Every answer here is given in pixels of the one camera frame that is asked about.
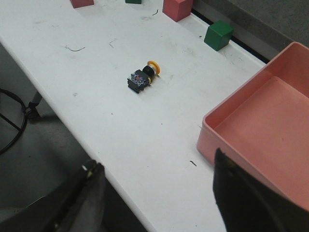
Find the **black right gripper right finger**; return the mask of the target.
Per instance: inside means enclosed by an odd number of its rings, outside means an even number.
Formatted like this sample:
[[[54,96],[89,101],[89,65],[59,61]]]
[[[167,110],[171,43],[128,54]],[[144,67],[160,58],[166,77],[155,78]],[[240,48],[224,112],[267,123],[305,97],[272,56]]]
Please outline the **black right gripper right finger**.
[[[228,232],[307,232],[309,213],[216,149],[213,193]]]

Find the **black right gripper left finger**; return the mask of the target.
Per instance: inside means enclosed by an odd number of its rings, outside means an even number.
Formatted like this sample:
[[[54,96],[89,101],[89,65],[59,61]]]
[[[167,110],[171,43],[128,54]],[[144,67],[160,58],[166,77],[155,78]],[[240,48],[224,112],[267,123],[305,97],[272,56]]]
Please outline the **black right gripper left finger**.
[[[99,232],[105,207],[105,170],[87,161],[47,196],[0,223],[2,232]]]

